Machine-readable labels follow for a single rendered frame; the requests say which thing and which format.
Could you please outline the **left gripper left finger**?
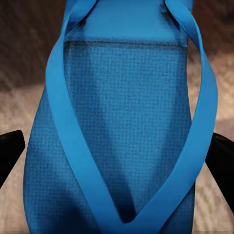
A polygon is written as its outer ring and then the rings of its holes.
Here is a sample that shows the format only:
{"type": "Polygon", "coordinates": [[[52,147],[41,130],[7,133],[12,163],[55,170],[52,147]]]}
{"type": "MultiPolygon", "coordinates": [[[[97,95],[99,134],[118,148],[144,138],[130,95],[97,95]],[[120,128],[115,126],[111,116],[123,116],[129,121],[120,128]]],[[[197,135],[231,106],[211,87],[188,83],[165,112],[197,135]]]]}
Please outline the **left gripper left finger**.
{"type": "Polygon", "coordinates": [[[21,130],[0,135],[0,188],[25,149],[21,130]]]}

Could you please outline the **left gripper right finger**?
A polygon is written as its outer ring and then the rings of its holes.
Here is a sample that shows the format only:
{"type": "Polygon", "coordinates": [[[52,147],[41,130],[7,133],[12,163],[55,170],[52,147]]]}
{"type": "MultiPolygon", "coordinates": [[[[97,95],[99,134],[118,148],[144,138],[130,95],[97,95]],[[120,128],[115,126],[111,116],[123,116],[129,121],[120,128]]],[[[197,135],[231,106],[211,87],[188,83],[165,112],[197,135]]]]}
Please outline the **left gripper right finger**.
{"type": "Polygon", "coordinates": [[[213,133],[205,163],[234,214],[234,142],[213,133]]]}

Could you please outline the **sandal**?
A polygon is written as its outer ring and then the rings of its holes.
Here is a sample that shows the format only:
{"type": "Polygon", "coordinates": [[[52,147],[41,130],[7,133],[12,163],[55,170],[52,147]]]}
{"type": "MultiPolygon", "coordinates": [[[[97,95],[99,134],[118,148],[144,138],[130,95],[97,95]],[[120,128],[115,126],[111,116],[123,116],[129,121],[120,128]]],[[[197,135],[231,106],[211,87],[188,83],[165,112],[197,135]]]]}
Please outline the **sandal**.
{"type": "Polygon", "coordinates": [[[194,0],[66,0],[29,137],[30,234],[192,234],[215,74],[194,0]],[[191,119],[188,39],[201,55],[191,119]]]}

